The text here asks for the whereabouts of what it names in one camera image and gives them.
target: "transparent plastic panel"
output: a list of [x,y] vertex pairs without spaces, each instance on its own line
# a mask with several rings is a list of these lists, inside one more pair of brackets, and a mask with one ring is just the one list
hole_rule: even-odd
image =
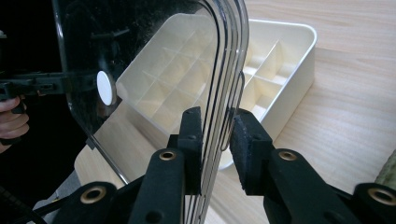
[[[202,193],[186,222],[203,223],[244,87],[242,1],[53,0],[67,95],[79,125],[119,177],[144,175],[152,153],[201,107]],[[84,82],[97,88],[84,90]]]

